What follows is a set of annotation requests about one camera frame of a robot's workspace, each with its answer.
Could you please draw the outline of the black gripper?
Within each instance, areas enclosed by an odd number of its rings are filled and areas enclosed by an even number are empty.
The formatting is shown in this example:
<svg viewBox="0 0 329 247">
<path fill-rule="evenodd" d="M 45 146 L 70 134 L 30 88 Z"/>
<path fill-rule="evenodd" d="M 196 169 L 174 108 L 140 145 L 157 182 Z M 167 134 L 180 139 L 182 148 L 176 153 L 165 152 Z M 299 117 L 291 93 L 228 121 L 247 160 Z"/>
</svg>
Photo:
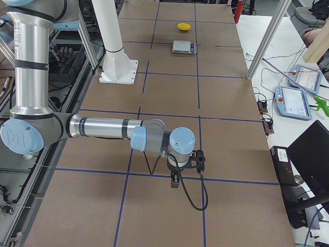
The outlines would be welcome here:
<svg viewBox="0 0 329 247">
<path fill-rule="evenodd" d="M 178 188 L 180 185 L 179 175 L 171 172 L 171 188 Z"/>
</svg>

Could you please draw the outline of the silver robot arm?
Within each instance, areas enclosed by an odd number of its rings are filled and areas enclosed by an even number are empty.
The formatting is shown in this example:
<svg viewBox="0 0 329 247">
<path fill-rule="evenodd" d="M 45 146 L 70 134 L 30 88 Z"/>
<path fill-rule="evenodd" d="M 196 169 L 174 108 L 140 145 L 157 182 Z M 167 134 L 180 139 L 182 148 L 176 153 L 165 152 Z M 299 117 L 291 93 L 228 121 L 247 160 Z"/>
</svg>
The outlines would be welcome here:
<svg viewBox="0 0 329 247">
<path fill-rule="evenodd" d="M 3 143 L 18 154 L 31 154 L 59 140 L 79 136 L 129 140 L 134 150 L 167 158 L 172 186 L 196 160 L 194 133 L 185 127 L 167 131 L 159 119 L 81 117 L 56 113 L 48 105 L 49 31 L 77 30 L 78 1 L 6 1 L 14 24 L 16 104 L 1 126 Z"/>
</svg>

